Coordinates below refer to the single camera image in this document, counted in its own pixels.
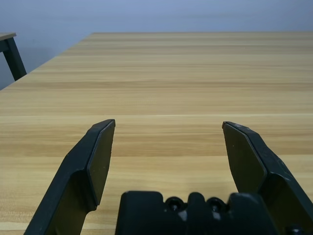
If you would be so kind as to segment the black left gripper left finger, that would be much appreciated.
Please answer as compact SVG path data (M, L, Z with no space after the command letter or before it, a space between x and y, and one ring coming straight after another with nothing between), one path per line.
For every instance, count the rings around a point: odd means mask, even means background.
M67 153L34 213L26 235L79 235L100 204L112 153L115 120L94 124Z

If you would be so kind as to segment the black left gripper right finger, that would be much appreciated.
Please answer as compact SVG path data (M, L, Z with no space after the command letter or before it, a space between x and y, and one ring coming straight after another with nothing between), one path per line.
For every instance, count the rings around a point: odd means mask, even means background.
M222 124L230 171L241 193L262 197L282 234L313 233L313 203L285 163L248 127Z

